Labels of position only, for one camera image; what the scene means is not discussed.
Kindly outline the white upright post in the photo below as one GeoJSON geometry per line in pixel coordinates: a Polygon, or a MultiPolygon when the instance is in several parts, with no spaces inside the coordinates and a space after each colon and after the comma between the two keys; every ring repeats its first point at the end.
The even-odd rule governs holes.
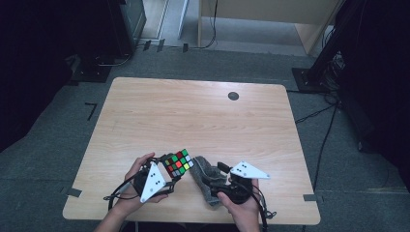
{"type": "Polygon", "coordinates": [[[183,32],[183,28],[184,28],[184,21],[185,21],[185,17],[186,17],[187,11],[188,11],[189,4],[190,4],[190,0],[184,0],[182,11],[181,11],[181,14],[180,14],[180,19],[179,19],[178,40],[180,40],[181,36],[182,36],[182,32],[183,32]]]}

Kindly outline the beige wooden furniture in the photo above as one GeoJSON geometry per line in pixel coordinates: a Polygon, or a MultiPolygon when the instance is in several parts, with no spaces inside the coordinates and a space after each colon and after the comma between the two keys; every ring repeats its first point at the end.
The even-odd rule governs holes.
{"type": "Polygon", "coordinates": [[[217,17],[293,23],[306,54],[311,55],[345,0],[198,0],[197,44],[202,18],[217,17]]]}

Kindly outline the multicoloured puzzle cube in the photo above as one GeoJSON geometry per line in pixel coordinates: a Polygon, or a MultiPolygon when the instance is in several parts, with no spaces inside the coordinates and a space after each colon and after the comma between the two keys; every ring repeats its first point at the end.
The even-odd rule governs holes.
{"type": "Polygon", "coordinates": [[[194,166],[186,149],[165,155],[161,163],[171,178],[183,176],[194,166]]]}

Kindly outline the person's left hand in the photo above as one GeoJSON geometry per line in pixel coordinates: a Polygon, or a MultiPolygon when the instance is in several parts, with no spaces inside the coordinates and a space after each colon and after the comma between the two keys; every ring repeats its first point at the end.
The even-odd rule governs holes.
{"type": "MultiPolygon", "coordinates": [[[[155,153],[146,154],[140,158],[137,158],[132,164],[130,170],[125,175],[125,179],[129,179],[134,174],[136,174],[141,166],[150,158],[153,158],[155,153]]],[[[136,191],[133,187],[128,187],[122,194],[121,199],[119,199],[113,208],[110,210],[117,218],[125,219],[138,209],[143,206],[140,202],[139,197],[136,196],[136,191]]]]}

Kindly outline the black cabinet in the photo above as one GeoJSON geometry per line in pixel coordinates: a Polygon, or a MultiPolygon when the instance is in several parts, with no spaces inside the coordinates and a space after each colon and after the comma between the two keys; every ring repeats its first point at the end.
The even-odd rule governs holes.
{"type": "Polygon", "coordinates": [[[108,0],[118,55],[132,55],[146,23],[142,0],[108,0]]]}

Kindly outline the black angled floor tape mark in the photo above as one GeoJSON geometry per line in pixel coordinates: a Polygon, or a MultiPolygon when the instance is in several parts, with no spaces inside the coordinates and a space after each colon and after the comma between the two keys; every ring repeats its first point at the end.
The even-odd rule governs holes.
{"type": "Polygon", "coordinates": [[[95,112],[95,110],[96,110],[98,104],[95,103],[95,102],[86,102],[85,105],[88,105],[88,106],[91,106],[91,107],[92,107],[92,109],[91,109],[91,111],[90,111],[90,113],[89,113],[89,116],[88,116],[88,118],[87,118],[87,121],[90,121],[91,118],[92,118],[93,115],[94,115],[94,112],[95,112]]]}

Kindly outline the grey fluffy cloth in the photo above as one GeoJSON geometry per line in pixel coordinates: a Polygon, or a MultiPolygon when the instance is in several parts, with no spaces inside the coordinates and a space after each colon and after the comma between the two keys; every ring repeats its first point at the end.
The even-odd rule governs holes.
{"type": "Polygon", "coordinates": [[[205,201],[211,206],[219,205],[220,201],[216,196],[211,195],[210,188],[202,181],[203,178],[208,178],[213,184],[224,185],[226,176],[220,173],[220,170],[210,164],[204,157],[197,156],[192,159],[193,167],[190,169],[190,174],[200,188],[205,201]]]}

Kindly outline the black metal stand with base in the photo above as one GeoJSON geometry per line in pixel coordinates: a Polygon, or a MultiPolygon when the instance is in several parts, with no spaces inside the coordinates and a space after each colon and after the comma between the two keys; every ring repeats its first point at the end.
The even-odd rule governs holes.
{"type": "Polygon", "coordinates": [[[329,93],[331,88],[325,84],[326,69],[336,56],[341,45],[342,38],[356,12],[360,2],[347,0],[341,4],[341,10],[337,11],[336,29],[323,50],[318,55],[316,61],[310,69],[293,68],[292,73],[296,81],[298,91],[301,93],[329,93]]]}

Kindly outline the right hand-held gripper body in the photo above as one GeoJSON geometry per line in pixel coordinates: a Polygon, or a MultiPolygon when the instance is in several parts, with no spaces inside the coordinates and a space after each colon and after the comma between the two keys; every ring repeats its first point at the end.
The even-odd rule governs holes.
{"type": "Polygon", "coordinates": [[[251,197],[252,191],[252,179],[267,179],[271,178],[271,175],[260,170],[246,161],[240,161],[230,170],[230,184],[213,184],[211,195],[217,196],[218,192],[225,193],[233,203],[242,204],[245,203],[251,197]]]}

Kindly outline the black flat base plate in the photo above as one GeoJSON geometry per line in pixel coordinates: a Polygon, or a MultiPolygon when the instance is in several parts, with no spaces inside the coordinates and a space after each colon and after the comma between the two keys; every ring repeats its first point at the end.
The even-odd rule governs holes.
{"type": "Polygon", "coordinates": [[[110,67],[88,66],[80,63],[73,73],[72,81],[105,83],[110,70],[110,67]]]}

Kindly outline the person's right hand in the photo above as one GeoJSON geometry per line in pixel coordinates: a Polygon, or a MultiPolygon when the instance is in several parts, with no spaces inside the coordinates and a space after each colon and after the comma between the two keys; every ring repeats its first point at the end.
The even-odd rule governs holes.
{"type": "Polygon", "coordinates": [[[235,204],[223,192],[218,192],[217,197],[220,203],[228,210],[238,227],[259,225],[259,183],[257,179],[252,179],[251,197],[242,204],[235,204]]]}

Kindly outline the dark curtain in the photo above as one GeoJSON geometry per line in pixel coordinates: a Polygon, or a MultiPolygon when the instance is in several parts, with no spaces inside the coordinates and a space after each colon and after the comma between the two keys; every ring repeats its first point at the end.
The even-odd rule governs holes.
{"type": "Polygon", "coordinates": [[[357,3],[337,43],[338,83],[359,136],[393,164],[410,191],[410,0],[357,3]]]}
{"type": "Polygon", "coordinates": [[[0,0],[0,153],[24,137],[73,74],[70,22],[91,0],[0,0]]]}

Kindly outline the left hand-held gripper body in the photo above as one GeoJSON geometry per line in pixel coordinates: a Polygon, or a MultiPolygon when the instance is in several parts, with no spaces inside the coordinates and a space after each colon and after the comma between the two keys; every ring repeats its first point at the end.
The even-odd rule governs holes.
{"type": "Polygon", "coordinates": [[[166,187],[167,182],[170,181],[164,179],[158,165],[149,161],[134,175],[132,186],[140,202],[145,203],[152,197],[172,193],[174,188],[166,187]]]}

